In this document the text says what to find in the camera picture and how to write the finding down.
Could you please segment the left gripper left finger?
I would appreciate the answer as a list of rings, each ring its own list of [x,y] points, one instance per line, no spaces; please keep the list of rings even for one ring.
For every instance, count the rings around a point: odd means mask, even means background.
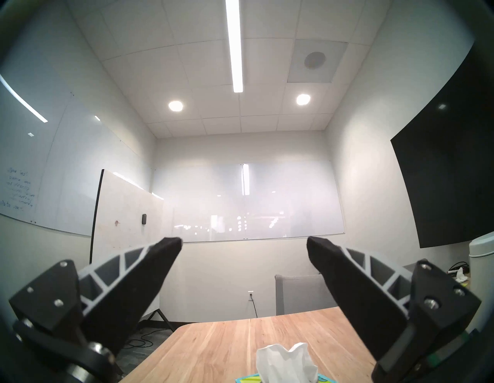
[[[122,349],[160,292],[183,241],[165,237],[86,266],[56,262],[9,299],[17,316],[13,331],[27,332],[75,347],[90,342]]]

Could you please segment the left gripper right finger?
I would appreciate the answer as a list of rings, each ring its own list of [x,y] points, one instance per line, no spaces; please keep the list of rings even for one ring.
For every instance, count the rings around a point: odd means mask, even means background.
[[[422,259],[413,272],[379,255],[307,238],[308,257],[376,361],[372,381],[482,381],[481,301]]]

